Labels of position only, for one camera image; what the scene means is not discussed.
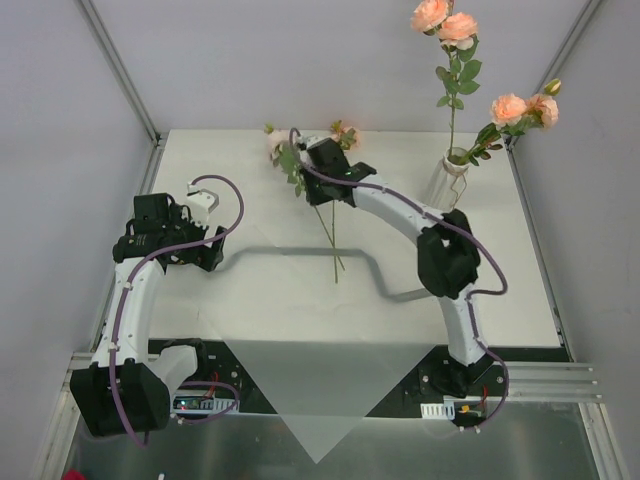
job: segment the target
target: glass panel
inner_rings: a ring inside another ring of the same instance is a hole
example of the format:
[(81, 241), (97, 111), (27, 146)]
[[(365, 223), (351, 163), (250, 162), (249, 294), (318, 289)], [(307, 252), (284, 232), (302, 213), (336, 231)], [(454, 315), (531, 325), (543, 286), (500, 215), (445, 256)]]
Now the glass panel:
[(96, 442), (84, 424), (68, 460), (91, 480), (173, 479), (597, 479), (574, 405), (508, 404), (478, 435), (446, 421), (363, 419), (315, 464), (276, 416), (229, 415), (151, 435)]

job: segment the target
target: white table surface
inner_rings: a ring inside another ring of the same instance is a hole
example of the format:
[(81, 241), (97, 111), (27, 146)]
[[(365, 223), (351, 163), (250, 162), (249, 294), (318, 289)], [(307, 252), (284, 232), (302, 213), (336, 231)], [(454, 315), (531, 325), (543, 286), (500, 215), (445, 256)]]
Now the white table surface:
[[(459, 134), (456, 143), (467, 146), (473, 138)], [(362, 146), (348, 157), (352, 164), (370, 164), (397, 190), (419, 199), (447, 144), (443, 133), (364, 132)], [(479, 298), (481, 326), (490, 345), (556, 347), (556, 328), (508, 158), (504, 150), (493, 155), (480, 168), (471, 168), (458, 204), (509, 281), (506, 296)], [(242, 224), (227, 239), (226, 258), (255, 246), (328, 247), (313, 209), (295, 198), (284, 174), (271, 166), (264, 133), (173, 130), (154, 191), (169, 192), (182, 203), (187, 182), (207, 173), (232, 179), (246, 202)], [(233, 192), (214, 181), (206, 182), (206, 188), (221, 200), (212, 227), (229, 226), (238, 211)], [(328, 221), (328, 208), (321, 210)], [(361, 249), (375, 258), (392, 293), (421, 288), (415, 247), (398, 232), (344, 204), (338, 205), (336, 228), (338, 248)], [(228, 271), (213, 274), (171, 267), (156, 301), (151, 337), (447, 342), (434, 298), (400, 304), (385, 300), (363, 259), (343, 261), (346, 272), (340, 272), (338, 285), (330, 256), (243, 255)], [(479, 286), (499, 286), (484, 259), (479, 275)]]

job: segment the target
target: rose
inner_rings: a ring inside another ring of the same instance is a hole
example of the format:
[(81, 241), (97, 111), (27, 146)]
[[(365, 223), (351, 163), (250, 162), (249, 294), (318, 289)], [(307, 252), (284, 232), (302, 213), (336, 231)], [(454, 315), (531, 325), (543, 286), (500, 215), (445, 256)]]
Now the rose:
[(491, 116), (497, 128), (515, 125), (527, 111), (527, 104), (513, 93), (503, 95), (491, 105)]
[(274, 130), (267, 135), (267, 148), (269, 149), (269, 157), (275, 160), (281, 153), (283, 143), (289, 142), (289, 134), (283, 130)]
[(424, 0), (413, 12), (411, 28), (427, 32), (440, 25), (449, 13), (447, 0)]
[(539, 115), (545, 129), (558, 123), (558, 104), (549, 95), (538, 93), (527, 100), (527, 106), (531, 113)]
[(441, 45), (468, 50), (473, 47), (473, 35), (478, 33), (478, 23), (471, 15), (456, 13), (447, 18), (438, 30)]

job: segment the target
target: white connector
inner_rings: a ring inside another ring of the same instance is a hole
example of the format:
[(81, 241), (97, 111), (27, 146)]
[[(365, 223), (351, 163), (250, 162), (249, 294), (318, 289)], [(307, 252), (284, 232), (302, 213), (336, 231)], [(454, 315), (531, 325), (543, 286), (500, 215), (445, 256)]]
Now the white connector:
[[(188, 184), (187, 192), (184, 204), (191, 211), (191, 223), (206, 230), (209, 224), (209, 215), (220, 204), (220, 197), (210, 190), (192, 184)], [(185, 209), (182, 218), (187, 218), (187, 216), (188, 213)]]

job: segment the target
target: white wall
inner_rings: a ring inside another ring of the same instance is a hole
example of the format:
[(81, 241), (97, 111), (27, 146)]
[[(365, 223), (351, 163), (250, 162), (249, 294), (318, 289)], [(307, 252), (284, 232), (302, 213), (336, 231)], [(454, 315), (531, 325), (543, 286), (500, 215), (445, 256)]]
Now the white wall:
[(516, 159), (563, 324), (598, 366), (631, 478), (640, 478), (640, 3), (609, 1), (561, 72), (560, 122)]
[[(409, 28), (419, 0), (96, 0), (158, 128), (445, 131), (434, 69), (446, 56)], [(585, 0), (458, 0), (474, 15), (482, 88), (460, 131), (498, 95), (535, 88)]]
[(0, 2), (0, 477), (28, 478), (150, 144), (70, 0)]

